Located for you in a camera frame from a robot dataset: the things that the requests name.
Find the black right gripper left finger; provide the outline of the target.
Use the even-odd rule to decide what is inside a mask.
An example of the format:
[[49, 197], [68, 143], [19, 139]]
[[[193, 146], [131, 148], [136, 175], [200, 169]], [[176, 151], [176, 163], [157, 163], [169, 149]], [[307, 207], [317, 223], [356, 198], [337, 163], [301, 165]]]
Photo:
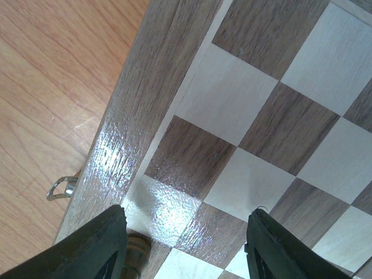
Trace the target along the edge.
[[127, 246], [124, 209], [113, 205], [1, 278], [120, 278]]

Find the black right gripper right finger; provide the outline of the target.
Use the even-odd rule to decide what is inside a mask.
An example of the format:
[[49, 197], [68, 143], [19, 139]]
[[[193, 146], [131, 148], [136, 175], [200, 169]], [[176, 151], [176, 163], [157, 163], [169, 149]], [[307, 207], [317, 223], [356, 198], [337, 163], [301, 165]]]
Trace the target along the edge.
[[249, 216], [244, 251], [250, 278], [350, 278], [260, 208]]

